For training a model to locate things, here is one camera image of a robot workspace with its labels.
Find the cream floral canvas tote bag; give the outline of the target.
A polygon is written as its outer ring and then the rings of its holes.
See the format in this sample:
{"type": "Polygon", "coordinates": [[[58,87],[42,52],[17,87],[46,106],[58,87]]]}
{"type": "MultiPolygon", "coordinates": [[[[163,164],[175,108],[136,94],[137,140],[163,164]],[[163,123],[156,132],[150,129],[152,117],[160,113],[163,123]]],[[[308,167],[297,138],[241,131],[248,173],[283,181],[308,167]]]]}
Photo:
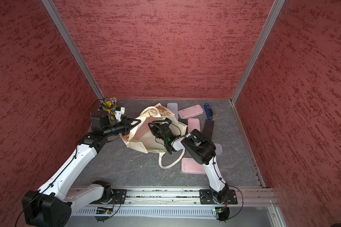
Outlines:
{"type": "Polygon", "coordinates": [[[141,120],[141,123],[133,128],[128,135],[120,135],[121,140],[124,142],[127,148],[148,154],[148,153],[156,153],[159,155],[158,164],[162,169],[169,169],[178,164],[181,159],[183,158],[185,151],[179,150],[181,153],[180,156],[171,164],[164,166],[162,164],[163,156],[168,153],[164,146],[155,142],[155,137],[152,135],[151,132],[148,132],[141,140],[137,141],[134,139],[135,133],[137,129],[145,122],[152,122],[155,120],[164,120],[170,119],[173,125],[170,126],[171,131],[174,135],[186,135],[187,132],[187,125],[184,125],[175,118],[174,114],[165,106],[158,103],[154,106],[149,106],[144,109],[136,119],[141,120]]]}

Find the light grey pencil case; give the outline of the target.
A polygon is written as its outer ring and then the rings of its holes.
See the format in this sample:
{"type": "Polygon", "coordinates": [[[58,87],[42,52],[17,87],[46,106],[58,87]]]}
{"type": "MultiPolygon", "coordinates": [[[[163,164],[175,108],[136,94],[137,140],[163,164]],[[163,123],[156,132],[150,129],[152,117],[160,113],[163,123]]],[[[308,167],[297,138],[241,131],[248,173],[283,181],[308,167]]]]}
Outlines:
{"type": "Polygon", "coordinates": [[[175,118],[178,120],[179,115],[178,115],[178,104],[177,103],[168,103],[167,108],[174,114],[175,118]]]}

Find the green pencil case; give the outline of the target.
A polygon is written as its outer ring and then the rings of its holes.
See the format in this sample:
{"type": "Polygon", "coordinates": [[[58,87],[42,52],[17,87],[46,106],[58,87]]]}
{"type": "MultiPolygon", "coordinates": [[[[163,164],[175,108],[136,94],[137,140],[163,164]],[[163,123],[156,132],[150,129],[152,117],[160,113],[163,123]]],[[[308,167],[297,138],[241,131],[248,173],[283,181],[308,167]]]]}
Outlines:
{"type": "Polygon", "coordinates": [[[182,123],[184,125],[188,125],[188,119],[181,119],[181,118],[179,118],[178,122],[180,122],[180,123],[182,123]]]}

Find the dark grey pencil case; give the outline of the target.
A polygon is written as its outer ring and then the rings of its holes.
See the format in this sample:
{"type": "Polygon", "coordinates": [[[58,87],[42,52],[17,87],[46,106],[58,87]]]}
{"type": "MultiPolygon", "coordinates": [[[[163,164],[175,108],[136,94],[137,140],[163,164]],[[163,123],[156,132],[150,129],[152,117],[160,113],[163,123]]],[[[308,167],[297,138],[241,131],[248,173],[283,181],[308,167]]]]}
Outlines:
{"type": "Polygon", "coordinates": [[[213,120],[206,119],[202,134],[209,140],[212,140],[213,130],[215,122],[213,120]]]}

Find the clear plastic pencil case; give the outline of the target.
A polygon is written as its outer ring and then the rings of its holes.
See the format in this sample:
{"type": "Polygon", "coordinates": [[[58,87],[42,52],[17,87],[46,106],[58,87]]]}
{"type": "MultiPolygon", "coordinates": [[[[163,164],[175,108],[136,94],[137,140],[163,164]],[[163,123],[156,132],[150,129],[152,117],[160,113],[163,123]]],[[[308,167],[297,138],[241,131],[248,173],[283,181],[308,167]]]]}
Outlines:
{"type": "Polygon", "coordinates": [[[216,147],[216,149],[215,149],[216,155],[221,155],[223,153],[222,145],[215,143],[215,147],[216,147]]]}

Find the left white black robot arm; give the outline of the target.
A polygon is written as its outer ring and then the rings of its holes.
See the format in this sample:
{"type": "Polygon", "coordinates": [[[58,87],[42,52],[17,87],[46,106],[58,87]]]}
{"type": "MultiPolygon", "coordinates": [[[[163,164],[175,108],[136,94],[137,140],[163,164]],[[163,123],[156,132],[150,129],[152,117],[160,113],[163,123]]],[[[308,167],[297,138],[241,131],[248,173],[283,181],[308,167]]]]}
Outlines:
{"type": "Polygon", "coordinates": [[[76,144],[72,155],[37,191],[28,191],[22,198],[25,222],[35,227],[63,227],[70,217],[88,204],[99,201],[115,205],[110,183],[97,180],[87,188],[68,195],[74,181],[96,157],[108,138],[127,135],[141,120],[122,116],[120,121],[100,110],[91,116],[92,127],[76,144]]]}

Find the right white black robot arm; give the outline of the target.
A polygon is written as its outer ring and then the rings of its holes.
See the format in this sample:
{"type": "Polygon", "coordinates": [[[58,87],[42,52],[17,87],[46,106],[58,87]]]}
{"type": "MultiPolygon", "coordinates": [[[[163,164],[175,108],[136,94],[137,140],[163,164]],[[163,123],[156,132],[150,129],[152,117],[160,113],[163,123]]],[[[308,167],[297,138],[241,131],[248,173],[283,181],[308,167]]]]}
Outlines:
{"type": "Polygon", "coordinates": [[[174,135],[170,126],[172,121],[152,121],[148,124],[155,142],[164,146],[172,154],[182,150],[187,151],[193,160],[202,165],[209,180],[209,187],[215,203],[224,204],[227,201],[229,186],[223,179],[217,164],[216,145],[207,139],[199,130],[194,129],[187,135],[174,135]]]}

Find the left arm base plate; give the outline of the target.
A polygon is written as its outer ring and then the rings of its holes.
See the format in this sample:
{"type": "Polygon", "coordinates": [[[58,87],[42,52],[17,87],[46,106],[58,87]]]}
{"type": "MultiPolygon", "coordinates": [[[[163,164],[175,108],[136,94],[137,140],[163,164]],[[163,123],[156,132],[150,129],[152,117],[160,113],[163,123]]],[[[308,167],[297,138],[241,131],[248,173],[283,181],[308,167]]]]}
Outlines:
{"type": "Polygon", "coordinates": [[[109,198],[99,199],[97,201],[91,202],[91,204],[100,204],[100,205],[124,204],[127,192],[128,192],[127,189],[112,189],[111,195],[109,198]]]}

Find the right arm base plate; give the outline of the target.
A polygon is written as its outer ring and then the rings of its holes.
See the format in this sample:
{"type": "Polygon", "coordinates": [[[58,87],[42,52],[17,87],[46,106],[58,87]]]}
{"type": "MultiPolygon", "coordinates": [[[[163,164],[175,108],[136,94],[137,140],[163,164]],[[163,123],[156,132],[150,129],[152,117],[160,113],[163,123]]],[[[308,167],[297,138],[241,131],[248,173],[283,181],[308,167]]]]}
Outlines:
{"type": "Polygon", "coordinates": [[[200,203],[202,205],[211,204],[238,204],[238,199],[235,190],[228,190],[227,193],[216,193],[211,189],[201,189],[199,191],[200,203]]]}

